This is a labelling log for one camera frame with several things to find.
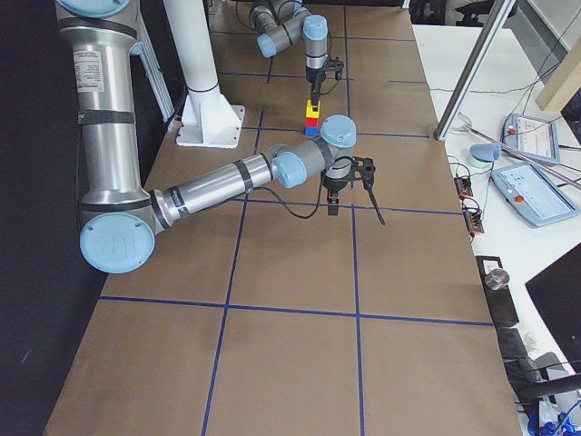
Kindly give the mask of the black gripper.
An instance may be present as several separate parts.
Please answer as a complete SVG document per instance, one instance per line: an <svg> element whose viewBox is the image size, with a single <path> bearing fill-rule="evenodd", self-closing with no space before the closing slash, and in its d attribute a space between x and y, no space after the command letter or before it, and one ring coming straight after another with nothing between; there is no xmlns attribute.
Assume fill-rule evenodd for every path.
<svg viewBox="0 0 581 436"><path fill-rule="evenodd" d="M326 80L326 68L311 68L305 67L305 77L310 83L310 105L312 107L318 107L320 101L320 87L322 83Z"/></svg>
<svg viewBox="0 0 581 436"><path fill-rule="evenodd" d="M340 191L348 183L355 181L353 172L339 178L333 178L325 174L322 179L322 185L327 189L328 216L337 216L340 209Z"/></svg>

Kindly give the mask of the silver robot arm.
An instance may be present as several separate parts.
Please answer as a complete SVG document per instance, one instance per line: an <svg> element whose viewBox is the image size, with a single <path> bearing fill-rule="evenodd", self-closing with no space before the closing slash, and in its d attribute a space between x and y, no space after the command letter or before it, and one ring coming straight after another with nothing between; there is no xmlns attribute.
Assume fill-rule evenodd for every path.
<svg viewBox="0 0 581 436"><path fill-rule="evenodd" d="M128 273L153 253L155 235L183 218L278 181L290 189L313 175L346 183L352 173L356 125L332 115L308 133L312 139L230 163L166 190L142 187L133 105L130 55L142 48L156 57L143 25L140 1L54 1L59 34L73 49L79 99L78 124L88 168L89 191L81 200L84 259L106 273ZM185 79L186 98L178 144L235 148L245 108L222 94L202 1L163 1ZM254 1L252 29L270 58L305 44L310 110L320 109L320 85L328 71L339 80L343 64L331 58L324 16L302 1Z"/></svg>
<svg viewBox="0 0 581 436"><path fill-rule="evenodd" d="M244 26L258 34L256 42L265 58L272 58L299 42L304 43L310 106L317 110L327 72L334 71L337 76L342 72L341 61L330 56L326 18L313 14L301 1L254 1L249 22Z"/></svg>

